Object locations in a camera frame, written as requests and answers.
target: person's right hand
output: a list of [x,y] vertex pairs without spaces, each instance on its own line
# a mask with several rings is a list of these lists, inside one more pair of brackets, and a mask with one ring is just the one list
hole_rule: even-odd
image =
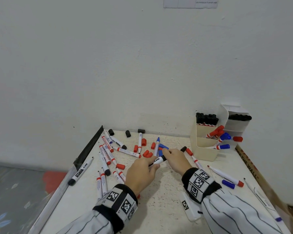
[[179,173],[181,176],[184,175],[184,173],[192,168],[189,161],[186,159],[184,153],[180,151],[179,149],[163,149],[163,155],[167,159],[169,165],[172,167],[172,169]]

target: tabletop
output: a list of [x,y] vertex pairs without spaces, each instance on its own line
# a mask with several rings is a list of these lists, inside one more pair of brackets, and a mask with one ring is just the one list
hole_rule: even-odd
[[[138,133],[131,132],[131,137],[129,138],[126,137],[124,131],[114,131],[114,133],[114,137],[123,142],[127,146],[127,150],[133,151],[134,146],[138,144]],[[147,149],[150,152],[153,152],[151,144],[156,141],[157,137],[160,137],[160,142],[169,148],[181,149],[183,146],[187,146],[191,149],[190,139],[187,137],[143,134],[143,138],[147,140],[147,145],[142,147],[141,154]],[[102,167],[101,161],[99,161],[98,157],[100,151],[99,144],[102,143],[102,139],[99,138],[88,155],[88,157],[94,156],[95,159],[79,181],[74,186],[68,187],[45,224],[41,234],[57,233],[60,229],[81,216],[83,213],[92,210],[98,198],[96,177],[98,175],[98,170]],[[126,166],[124,174],[126,174],[134,160],[137,159],[116,150],[114,150],[113,155],[118,163]],[[195,167],[196,165],[191,157],[186,152],[185,155],[191,165]],[[249,183],[254,185],[254,187],[264,195],[264,192],[259,187],[236,151],[232,151],[230,154],[219,153],[216,160],[213,162],[203,160],[199,160],[199,162],[205,171],[218,183],[221,184],[223,178],[208,169],[207,165],[220,169],[241,181],[243,181],[243,178],[245,177]],[[113,173],[115,170],[113,163],[109,168],[111,173]],[[107,185],[109,189],[112,189],[116,184],[117,181],[112,174],[107,177]],[[227,188],[224,185],[222,185],[222,187],[223,189],[229,189],[234,195],[247,199],[257,210],[270,216],[268,211],[246,185],[243,188],[236,186],[234,190]],[[141,192],[141,198],[138,200],[138,210],[122,233],[142,234],[156,231],[157,233],[162,232],[171,234],[211,234],[204,218],[200,218],[195,222],[190,222],[188,220],[179,200],[180,191],[184,191],[181,176],[171,169],[168,162],[161,163],[160,169],[156,172],[155,180],[150,186]]]

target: wall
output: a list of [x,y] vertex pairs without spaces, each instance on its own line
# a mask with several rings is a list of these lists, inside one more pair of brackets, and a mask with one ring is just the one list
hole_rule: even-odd
[[293,203],[293,0],[0,0],[0,162],[66,170],[101,125],[189,135],[221,102]]

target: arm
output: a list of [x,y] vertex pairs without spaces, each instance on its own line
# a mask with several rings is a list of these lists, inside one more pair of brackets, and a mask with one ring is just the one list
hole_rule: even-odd
[[121,231],[137,210],[138,194],[155,178],[160,167],[156,164],[149,169],[156,157],[135,160],[128,169],[125,184],[117,184],[105,194],[92,211],[85,213],[57,234],[113,234]]
[[182,175],[189,196],[202,205],[203,215],[214,234],[280,234],[277,224],[247,200],[232,195],[203,170],[193,168],[178,149],[163,149],[172,169]]

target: person's left hand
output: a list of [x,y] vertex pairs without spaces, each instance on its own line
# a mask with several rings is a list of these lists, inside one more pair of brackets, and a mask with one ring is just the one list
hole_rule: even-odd
[[128,186],[136,196],[139,195],[155,178],[156,170],[159,169],[159,164],[154,164],[151,168],[149,165],[154,162],[157,157],[136,159],[128,169],[126,174],[125,185]]

